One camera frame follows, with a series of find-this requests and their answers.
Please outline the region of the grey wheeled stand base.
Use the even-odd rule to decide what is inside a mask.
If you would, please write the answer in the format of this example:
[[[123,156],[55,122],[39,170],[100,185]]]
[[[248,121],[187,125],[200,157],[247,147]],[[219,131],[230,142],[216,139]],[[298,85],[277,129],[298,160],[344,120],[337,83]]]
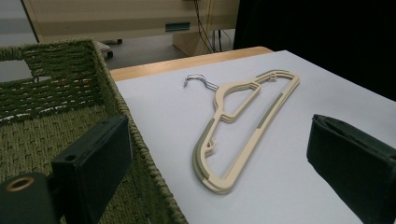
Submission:
[[[97,41],[97,46],[99,50],[106,55],[108,59],[111,59],[114,54],[112,51],[111,45],[120,45],[122,43],[121,39],[116,40],[105,40],[105,41]]]

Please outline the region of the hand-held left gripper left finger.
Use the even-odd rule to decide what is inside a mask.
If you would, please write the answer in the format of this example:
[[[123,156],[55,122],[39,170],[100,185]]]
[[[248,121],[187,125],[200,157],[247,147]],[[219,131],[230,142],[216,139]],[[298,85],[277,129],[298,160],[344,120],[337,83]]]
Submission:
[[[132,162],[129,120],[106,119],[50,162],[0,184],[0,224],[97,224]]]

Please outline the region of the black curtain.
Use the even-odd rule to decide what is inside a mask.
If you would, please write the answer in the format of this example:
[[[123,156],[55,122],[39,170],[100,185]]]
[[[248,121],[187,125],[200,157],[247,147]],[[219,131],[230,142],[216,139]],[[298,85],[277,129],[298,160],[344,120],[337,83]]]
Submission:
[[[288,50],[396,101],[396,0],[240,0],[233,46]]]

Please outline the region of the green woven basket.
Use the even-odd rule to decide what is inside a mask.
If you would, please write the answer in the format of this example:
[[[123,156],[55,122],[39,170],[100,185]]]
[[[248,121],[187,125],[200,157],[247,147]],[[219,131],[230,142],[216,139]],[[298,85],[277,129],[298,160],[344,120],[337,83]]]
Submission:
[[[0,47],[5,62],[28,76],[0,79],[0,181],[47,174],[51,158],[96,123],[130,113],[90,38]],[[129,132],[132,164],[100,224],[188,224],[135,123]]]

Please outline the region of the beige cabinet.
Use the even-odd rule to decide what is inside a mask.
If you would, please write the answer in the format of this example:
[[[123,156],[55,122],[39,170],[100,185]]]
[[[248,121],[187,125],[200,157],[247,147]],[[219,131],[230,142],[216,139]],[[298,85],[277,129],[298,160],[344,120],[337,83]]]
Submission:
[[[171,35],[188,56],[209,52],[213,31],[236,26],[240,0],[21,0],[39,42]]]

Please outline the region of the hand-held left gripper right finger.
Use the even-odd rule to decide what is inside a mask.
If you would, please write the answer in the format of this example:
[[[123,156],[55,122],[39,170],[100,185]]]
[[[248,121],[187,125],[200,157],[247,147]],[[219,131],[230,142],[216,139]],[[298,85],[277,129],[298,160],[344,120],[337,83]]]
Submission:
[[[396,222],[396,149],[354,126],[312,118],[306,157],[364,224]]]

